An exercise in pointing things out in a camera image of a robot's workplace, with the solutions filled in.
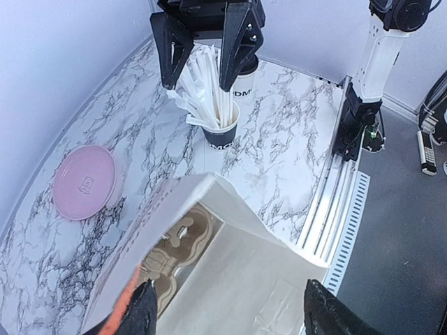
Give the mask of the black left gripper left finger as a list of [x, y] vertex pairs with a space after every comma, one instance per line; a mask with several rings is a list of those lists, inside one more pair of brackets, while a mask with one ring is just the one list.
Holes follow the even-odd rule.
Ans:
[[148, 280], [134, 290], [117, 334], [154, 335], [156, 333], [156, 321], [156, 290], [152, 281]]

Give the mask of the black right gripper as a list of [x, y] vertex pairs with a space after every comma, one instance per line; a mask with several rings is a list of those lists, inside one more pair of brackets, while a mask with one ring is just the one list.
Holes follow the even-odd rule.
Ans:
[[190, 32], [195, 39], [220, 38], [223, 32], [219, 69], [223, 91], [230, 91], [264, 41], [261, 1], [156, 1], [156, 13], [149, 21], [165, 89], [175, 88], [188, 61], [194, 47]]

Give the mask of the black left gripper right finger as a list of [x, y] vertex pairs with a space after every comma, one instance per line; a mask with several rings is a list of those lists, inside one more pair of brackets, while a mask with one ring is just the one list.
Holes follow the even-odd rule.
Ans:
[[381, 335], [316, 279], [309, 279], [304, 295], [305, 334]]

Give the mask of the brown cardboard cup carrier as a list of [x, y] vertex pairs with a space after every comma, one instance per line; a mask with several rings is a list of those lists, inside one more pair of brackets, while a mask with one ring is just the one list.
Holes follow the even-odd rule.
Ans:
[[201, 204], [195, 204], [145, 256], [137, 284], [150, 282], [160, 317], [198, 264], [222, 222]]

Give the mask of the white paper takeout bag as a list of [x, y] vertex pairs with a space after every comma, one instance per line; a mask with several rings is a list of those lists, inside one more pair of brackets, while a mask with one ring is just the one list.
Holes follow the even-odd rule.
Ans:
[[214, 174], [163, 180], [103, 266], [82, 332], [112, 313], [122, 290], [137, 284], [145, 256], [195, 204], [222, 225], [156, 321], [156, 334], [298, 334], [309, 279], [328, 265], [279, 241], [233, 185]]

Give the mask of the black plastic cup lid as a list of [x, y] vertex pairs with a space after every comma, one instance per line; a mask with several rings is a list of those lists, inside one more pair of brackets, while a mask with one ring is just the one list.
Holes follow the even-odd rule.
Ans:
[[254, 55], [242, 68], [239, 75], [250, 75], [254, 73], [259, 65], [259, 59], [256, 55]]

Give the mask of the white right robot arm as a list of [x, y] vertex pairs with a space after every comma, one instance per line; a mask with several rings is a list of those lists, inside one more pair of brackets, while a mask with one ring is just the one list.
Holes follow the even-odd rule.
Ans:
[[[159, 54], [162, 85], [173, 90], [196, 40], [220, 40], [218, 83], [229, 91], [263, 46], [261, 1], [158, 1], [149, 22]], [[405, 40], [436, 8], [431, 1], [369, 1], [369, 32], [353, 79], [361, 103], [378, 104]]]

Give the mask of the bundle of white wrapped straws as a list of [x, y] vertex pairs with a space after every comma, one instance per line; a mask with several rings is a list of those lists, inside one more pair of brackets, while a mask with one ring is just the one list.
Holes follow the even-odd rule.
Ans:
[[186, 62], [176, 87], [167, 91], [176, 106], [188, 112], [188, 124], [222, 130], [236, 122], [233, 90], [219, 86], [220, 60], [219, 48], [201, 45]]

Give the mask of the black cup holding straws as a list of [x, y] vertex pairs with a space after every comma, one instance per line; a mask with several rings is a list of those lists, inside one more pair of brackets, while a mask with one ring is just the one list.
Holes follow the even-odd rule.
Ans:
[[202, 128], [202, 132], [207, 140], [209, 146], [217, 151], [223, 151], [231, 147], [237, 131], [237, 124], [240, 118], [240, 107], [233, 103], [233, 122], [231, 125], [222, 129], [210, 129], [207, 127]]

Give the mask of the pink round plate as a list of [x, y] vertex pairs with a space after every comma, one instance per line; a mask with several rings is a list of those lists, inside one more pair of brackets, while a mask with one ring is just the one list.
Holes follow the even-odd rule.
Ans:
[[107, 149], [98, 145], [80, 147], [67, 155], [56, 171], [54, 205], [64, 218], [85, 220], [107, 204], [116, 181], [117, 165]]

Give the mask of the black remote handset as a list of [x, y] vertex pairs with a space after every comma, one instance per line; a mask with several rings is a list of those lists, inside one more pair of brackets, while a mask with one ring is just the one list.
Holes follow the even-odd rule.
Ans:
[[418, 131], [417, 140], [422, 172], [430, 176], [436, 175], [436, 160], [434, 157], [433, 145], [429, 134], [423, 131]]

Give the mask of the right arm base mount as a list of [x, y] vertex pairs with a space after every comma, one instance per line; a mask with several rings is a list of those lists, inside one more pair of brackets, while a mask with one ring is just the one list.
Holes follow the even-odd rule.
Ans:
[[349, 82], [339, 121], [333, 154], [344, 161], [357, 161], [361, 149], [376, 153], [385, 147], [382, 100], [364, 103]]

